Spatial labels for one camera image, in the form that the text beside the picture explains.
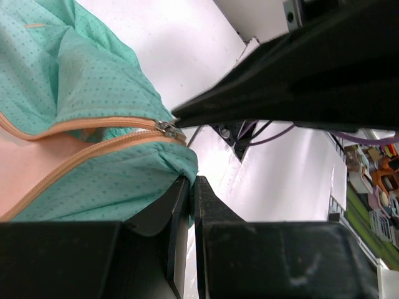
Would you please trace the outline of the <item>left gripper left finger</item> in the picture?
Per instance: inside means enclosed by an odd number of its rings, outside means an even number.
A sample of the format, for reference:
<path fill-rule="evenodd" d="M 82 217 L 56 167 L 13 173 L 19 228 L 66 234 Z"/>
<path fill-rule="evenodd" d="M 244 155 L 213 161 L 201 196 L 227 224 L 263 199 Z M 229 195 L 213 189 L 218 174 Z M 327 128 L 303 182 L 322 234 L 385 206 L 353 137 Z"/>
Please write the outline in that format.
<path fill-rule="evenodd" d="M 183 298 L 190 183 L 178 177 L 125 221 L 112 264 L 112 298 Z"/>

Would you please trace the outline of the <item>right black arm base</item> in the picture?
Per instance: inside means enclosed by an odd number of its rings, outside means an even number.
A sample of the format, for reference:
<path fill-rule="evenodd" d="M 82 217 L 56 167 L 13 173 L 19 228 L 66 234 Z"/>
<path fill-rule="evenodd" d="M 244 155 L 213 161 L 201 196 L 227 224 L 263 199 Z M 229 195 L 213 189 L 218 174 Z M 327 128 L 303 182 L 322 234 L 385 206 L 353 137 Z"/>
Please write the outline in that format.
<path fill-rule="evenodd" d="M 242 161 L 249 144 L 254 141 L 271 123 L 267 121 L 256 129 L 260 121 L 239 121 L 227 124 L 211 125 L 212 129 L 233 150 L 238 160 Z"/>

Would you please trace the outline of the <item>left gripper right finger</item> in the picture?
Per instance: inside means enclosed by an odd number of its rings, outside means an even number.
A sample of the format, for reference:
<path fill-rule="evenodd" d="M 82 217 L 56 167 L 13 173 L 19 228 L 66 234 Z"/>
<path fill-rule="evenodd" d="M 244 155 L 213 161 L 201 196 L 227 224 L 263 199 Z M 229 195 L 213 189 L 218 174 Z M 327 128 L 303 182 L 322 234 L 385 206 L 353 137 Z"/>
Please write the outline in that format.
<path fill-rule="evenodd" d="M 198 176 L 193 189 L 197 289 L 200 298 L 251 298 L 258 294 L 248 253 L 250 225 Z"/>

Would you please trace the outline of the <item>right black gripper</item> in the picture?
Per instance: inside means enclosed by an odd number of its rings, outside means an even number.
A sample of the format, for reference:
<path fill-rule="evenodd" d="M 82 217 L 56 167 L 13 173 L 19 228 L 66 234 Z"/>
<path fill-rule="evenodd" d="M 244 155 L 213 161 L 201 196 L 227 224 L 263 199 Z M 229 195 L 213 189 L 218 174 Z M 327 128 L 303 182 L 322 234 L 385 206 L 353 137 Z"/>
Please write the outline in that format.
<path fill-rule="evenodd" d="M 258 45 L 175 107 L 188 128 L 239 120 L 398 128 L 398 2 L 360 1 Z"/>

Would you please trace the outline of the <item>orange and teal jacket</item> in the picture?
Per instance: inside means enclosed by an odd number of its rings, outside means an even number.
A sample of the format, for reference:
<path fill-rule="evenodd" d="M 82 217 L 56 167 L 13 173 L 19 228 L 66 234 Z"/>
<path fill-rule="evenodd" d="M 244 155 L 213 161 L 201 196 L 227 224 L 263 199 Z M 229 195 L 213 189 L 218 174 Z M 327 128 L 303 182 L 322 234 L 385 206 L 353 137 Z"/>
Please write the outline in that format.
<path fill-rule="evenodd" d="M 75 1 L 1 2 L 2 221 L 125 221 L 197 171 L 101 20 Z"/>

